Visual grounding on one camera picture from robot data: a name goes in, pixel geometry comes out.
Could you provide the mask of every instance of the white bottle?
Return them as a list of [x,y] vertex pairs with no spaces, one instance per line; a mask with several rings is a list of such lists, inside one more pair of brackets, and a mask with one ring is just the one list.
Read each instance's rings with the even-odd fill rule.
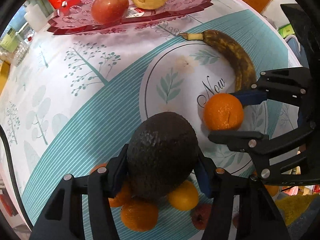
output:
[[41,11],[40,6],[38,4],[29,4],[26,7],[26,12],[24,18],[29,23],[30,27],[36,32],[41,31],[48,21]]

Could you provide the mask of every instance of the tree pattern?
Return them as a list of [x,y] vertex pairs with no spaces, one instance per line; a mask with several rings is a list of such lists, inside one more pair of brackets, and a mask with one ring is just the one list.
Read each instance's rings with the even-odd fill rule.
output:
[[27,141],[23,142],[23,147],[27,159],[28,169],[31,174],[35,169],[37,163],[39,162],[40,157],[35,151],[35,149]]
[[47,129],[49,127],[49,122],[45,119],[46,114],[49,111],[51,99],[45,98],[44,94],[46,92],[46,87],[41,86],[37,90],[37,92],[32,97],[32,106],[37,107],[38,109],[36,111],[31,110],[26,117],[26,129],[29,130],[34,125],[31,132],[31,138],[33,141],[37,140],[38,138],[42,138],[44,140],[44,143],[48,145],[48,142],[46,140],[46,133]]
[[[120,55],[116,55],[114,52],[107,54],[104,51],[106,48],[104,44],[99,46],[96,42],[84,44],[80,41],[69,48],[64,61],[72,61],[68,64],[70,72],[65,75],[65,78],[68,76],[74,78],[71,83],[71,87],[74,88],[71,94],[78,96],[79,92],[85,90],[89,85],[97,83],[106,85],[108,83],[107,78],[111,70],[121,58]],[[98,68],[95,68],[91,61],[95,60],[94,58],[99,55],[102,61],[98,63]],[[76,72],[80,72],[85,66],[89,67],[89,71],[75,76]]]
[[294,129],[293,124],[289,118],[288,111],[289,111],[288,105],[282,104],[281,111],[280,111],[280,118],[279,118],[280,119],[280,126],[285,127],[287,125],[287,122],[289,122],[291,128]]
[[17,186],[18,186],[18,190],[19,190],[19,193],[20,195],[22,194],[22,185],[21,185],[21,182],[20,182],[20,177],[19,177],[19,173],[18,173],[18,170],[14,167],[14,175],[16,177],[16,182],[17,182]]
[[20,120],[17,116],[17,107],[12,101],[9,101],[9,107],[7,108],[8,128],[6,130],[9,145],[12,143],[18,144],[16,131],[19,129]]
[[40,55],[39,55],[38,59],[39,59],[39,61],[40,61],[41,63],[43,62],[43,64],[41,64],[39,68],[41,68],[41,67],[43,67],[43,66],[45,66],[46,68],[48,68],[48,67],[49,67],[49,64],[47,63],[47,61],[46,61],[46,59],[45,59],[45,57],[44,57],[44,54],[43,54],[41,45],[39,45],[39,49],[40,49]]
[[66,117],[64,114],[56,114],[52,118],[51,128],[54,136],[58,135],[58,133],[62,130],[62,128],[67,124],[68,121],[68,117]]

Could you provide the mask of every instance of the overripe banana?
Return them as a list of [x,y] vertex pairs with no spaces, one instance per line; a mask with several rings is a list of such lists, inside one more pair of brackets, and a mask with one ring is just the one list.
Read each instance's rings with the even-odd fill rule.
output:
[[204,41],[229,61],[236,75],[235,92],[249,89],[257,81],[250,57],[241,45],[229,35],[217,30],[206,30],[202,33],[180,33],[179,35],[188,41]]

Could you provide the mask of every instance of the red apple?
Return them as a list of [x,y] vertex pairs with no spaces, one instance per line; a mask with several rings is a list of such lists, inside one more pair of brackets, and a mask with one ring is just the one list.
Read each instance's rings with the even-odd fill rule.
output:
[[210,213],[211,213],[211,204],[199,204],[191,212],[191,221],[196,229],[205,230]]
[[128,7],[128,0],[95,0],[91,14],[97,23],[105,24],[120,20]]

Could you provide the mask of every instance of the plastic container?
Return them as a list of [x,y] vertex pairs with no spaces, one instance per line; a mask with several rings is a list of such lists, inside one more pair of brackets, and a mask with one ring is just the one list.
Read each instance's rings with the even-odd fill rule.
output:
[[27,13],[24,15],[24,18],[31,28],[36,32],[41,31],[42,28],[47,24],[47,18],[42,12],[40,6],[38,4],[28,4],[26,7],[26,12]]
[[1,55],[5,62],[18,66],[29,51],[29,46],[21,36],[11,28],[0,41]]

